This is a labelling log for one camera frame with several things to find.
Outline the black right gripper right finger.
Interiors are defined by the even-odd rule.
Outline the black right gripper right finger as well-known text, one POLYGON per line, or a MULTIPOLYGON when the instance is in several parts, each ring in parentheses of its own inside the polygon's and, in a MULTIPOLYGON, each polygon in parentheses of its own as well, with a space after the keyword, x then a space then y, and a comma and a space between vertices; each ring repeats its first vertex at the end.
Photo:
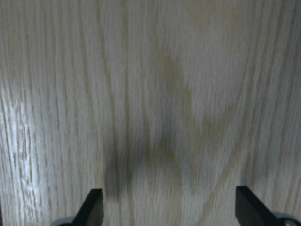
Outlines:
POLYGON ((235 217, 241 226, 299 226, 301 224, 291 215, 271 212, 247 186, 236 187, 235 217))

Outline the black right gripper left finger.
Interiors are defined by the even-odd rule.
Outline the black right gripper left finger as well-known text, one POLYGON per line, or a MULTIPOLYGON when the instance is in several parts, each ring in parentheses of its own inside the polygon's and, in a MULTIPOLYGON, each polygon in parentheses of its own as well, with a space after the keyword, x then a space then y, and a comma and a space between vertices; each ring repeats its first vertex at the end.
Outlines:
POLYGON ((73 226, 101 226, 104 219, 102 189, 91 189, 72 221, 73 226))

